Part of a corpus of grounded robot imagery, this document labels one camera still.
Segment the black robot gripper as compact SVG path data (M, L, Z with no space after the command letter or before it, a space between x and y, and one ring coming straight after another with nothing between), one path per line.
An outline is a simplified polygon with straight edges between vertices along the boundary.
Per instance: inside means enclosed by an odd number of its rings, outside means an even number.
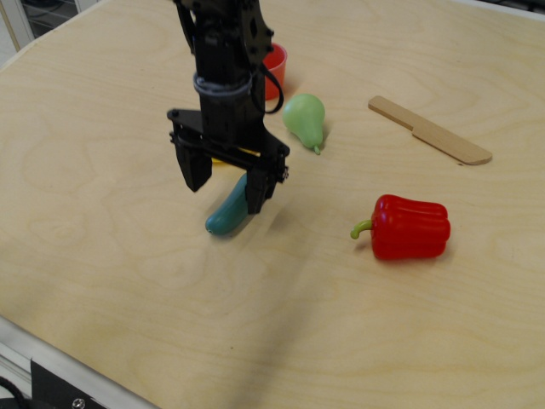
M212 175L212 155L220 150L244 148L261 157L247 170L246 201L249 214L261 212L277 182L287 178L287 145L264 125L265 90L256 89L237 99L200 97L198 110L172 109L171 141L186 185L197 192Z

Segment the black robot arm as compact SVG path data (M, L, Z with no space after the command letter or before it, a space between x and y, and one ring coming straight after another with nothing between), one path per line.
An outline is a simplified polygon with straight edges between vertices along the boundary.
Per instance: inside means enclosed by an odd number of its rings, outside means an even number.
M288 175L287 145L264 125L264 65L273 30L257 1L178 1L175 4L195 58L198 110L172 109L170 134L186 185L194 192L212 175L212 161L244 169L249 214L258 214Z

